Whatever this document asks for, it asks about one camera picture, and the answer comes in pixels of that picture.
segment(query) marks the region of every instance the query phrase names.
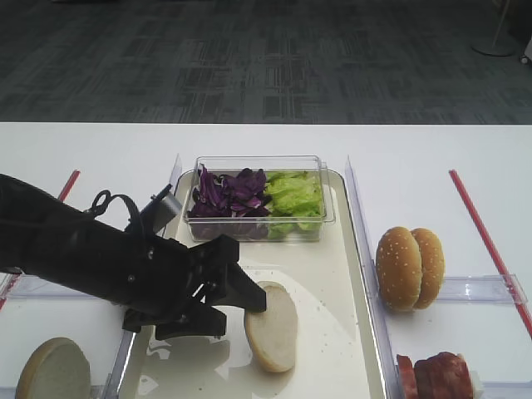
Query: bacon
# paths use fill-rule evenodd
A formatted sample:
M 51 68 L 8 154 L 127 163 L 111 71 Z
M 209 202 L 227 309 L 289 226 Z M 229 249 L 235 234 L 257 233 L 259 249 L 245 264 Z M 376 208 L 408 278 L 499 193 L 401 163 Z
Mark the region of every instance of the bacon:
M 462 357 L 441 352 L 436 355 L 443 370 L 443 379 L 456 399 L 473 399 L 474 392 L 467 364 Z
M 445 370 L 438 362 L 438 357 L 429 357 L 426 363 L 434 399 L 453 399 L 444 378 Z
M 414 367 L 408 356 L 397 355 L 397 365 L 401 375 L 402 389 L 405 392 L 406 399 L 419 399 L 417 394 L 416 375 Z
M 432 391 L 431 378 L 429 376 L 429 367 L 430 365 L 427 360 L 418 360 L 414 367 L 419 399 L 435 399 L 434 392 Z

